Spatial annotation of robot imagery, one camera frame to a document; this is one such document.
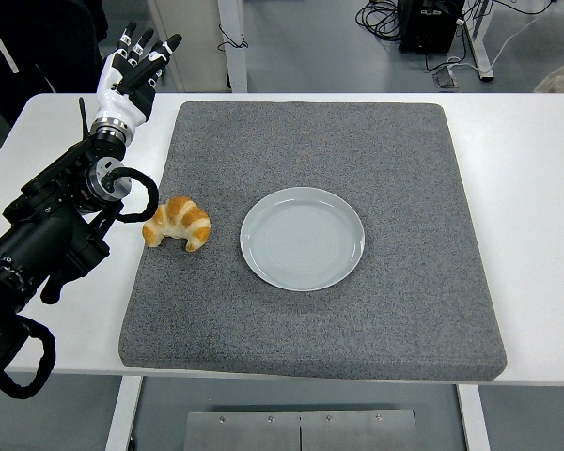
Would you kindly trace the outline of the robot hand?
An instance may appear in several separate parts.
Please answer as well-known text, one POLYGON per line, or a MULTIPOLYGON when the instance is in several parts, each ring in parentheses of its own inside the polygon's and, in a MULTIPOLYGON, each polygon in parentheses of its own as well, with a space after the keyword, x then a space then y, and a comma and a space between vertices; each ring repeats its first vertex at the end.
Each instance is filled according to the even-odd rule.
POLYGON ((151 28, 135 39, 135 28, 136 23, 128 23, 115 51, 104 61, 97 88, 99 111, 93 119, 107 117, 126 124, 130 131, 149 120, 156 83, 182 42, 182 36, 174 34, 150 43, 151 28))

